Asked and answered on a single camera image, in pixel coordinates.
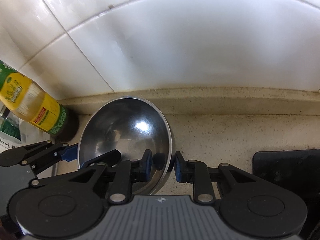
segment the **gray ribbed platform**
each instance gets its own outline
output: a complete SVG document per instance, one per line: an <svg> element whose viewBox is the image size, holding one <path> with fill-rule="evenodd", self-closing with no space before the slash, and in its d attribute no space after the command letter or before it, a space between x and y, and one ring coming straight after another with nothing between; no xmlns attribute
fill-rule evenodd
<svg viewBox="0 0 320 240"><path fill-rule="evenodd" d="M228 228L212 207L194 204L190 196L135 196L113 206L91 231L74 240L244 240ZM288 238L300 239L297 236Z"/></svg>

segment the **black device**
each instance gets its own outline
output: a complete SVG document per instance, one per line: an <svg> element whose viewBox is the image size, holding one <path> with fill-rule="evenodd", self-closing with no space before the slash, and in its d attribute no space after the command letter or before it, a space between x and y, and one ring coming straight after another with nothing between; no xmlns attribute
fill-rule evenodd
<svg viewBox="0 0 320 240"><path fill-rule="evenodd" d="M132 184L150 179L150 150L133 162L120 162L113 150L78 171L38 179L68 147L47 141L0 154L0 213L7 231L21 231L25 239L299 239L307 217L296 194L227 163L210 168L185 161L179 151L175 175L193 184L192 198L132 195Z"/></svg>
<svg viewBox="0 0 320 240"><path fill-rule="evenodd" d="M320 149L257 152L252 174L300 196L308 208L303 239L320 236Z"/></svg>

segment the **yellow bottle label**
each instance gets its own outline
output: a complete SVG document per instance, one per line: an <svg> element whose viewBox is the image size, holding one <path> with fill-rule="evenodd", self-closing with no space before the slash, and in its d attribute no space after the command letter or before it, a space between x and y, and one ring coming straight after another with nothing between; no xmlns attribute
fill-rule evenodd
<svg viewBox="0 0 320 240"><path fill-rule="evenodd" d="M17 109L32 80L20 73L10 73L0 90L0 99L11 110Z"/></svg>
<svg viewBox="0 0 320 240"><path fill-rule="evenodd" d="M39 112L30 123L49 131L58 121L59 115L60 104L46 93Z"/></svg>

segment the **green bottle label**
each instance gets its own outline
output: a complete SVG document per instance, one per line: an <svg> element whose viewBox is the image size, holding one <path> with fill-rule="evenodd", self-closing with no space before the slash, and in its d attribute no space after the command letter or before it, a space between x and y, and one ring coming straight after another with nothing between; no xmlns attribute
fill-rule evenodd
<svg viewBox="0 0 320 240"><path fill-rule="evenodd" d="M64 124L65 120L67 118L67 111L66 109L60 105L60 113L57 122L55 125L49 130L49 133L52 135L56 135L62 128L62 125Z"/></svg>
<svg viewBox="0 0 320 240"><path fill-rule="evenodd" d="M21 140L19 128L12 125L8 120L4 120L0 126L0 131Z"/></svg>
<svg viewBox="0 0 320 240"><path fill-rule="evenodd" d="M11 73L17 73L17 71L0 60L0 89L3 87L7 76Z"/></svg>

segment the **countertop edge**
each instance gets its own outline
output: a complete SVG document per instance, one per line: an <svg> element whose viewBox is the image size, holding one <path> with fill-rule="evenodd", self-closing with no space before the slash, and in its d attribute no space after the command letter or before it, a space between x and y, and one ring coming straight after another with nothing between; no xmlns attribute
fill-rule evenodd
<svg viewBox="0 0 320 240"><path fill-rule="evenodd" d="M164 114L320 115L320 93L249 87L179 88L128 91L60 100L78 114L93 114L109 100L136 96Z"/></svg>

